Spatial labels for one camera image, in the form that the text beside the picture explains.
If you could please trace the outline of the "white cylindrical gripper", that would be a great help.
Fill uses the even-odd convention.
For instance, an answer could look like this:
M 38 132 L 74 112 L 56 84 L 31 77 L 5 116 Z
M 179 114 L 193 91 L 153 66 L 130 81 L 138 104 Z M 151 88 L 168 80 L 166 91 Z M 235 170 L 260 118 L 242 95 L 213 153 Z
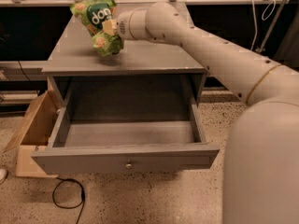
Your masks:
M 117 20 L 102 23 L 103 31 L 108 35 L 118 35 L 124 40 L 148 40 L 150 34 L 146 28 L 146 9 L 134 9 L 122 12 Z

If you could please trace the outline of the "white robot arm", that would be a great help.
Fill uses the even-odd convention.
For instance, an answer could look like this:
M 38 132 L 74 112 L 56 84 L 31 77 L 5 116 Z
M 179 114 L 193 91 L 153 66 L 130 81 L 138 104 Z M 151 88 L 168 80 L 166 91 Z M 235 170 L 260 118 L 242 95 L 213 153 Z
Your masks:
M 223 224 L 299 224 L 299 73 L 189 24 L 168 3 L 105 21 L 125 40 L 177 45 L 246 109 L 223 156 Z

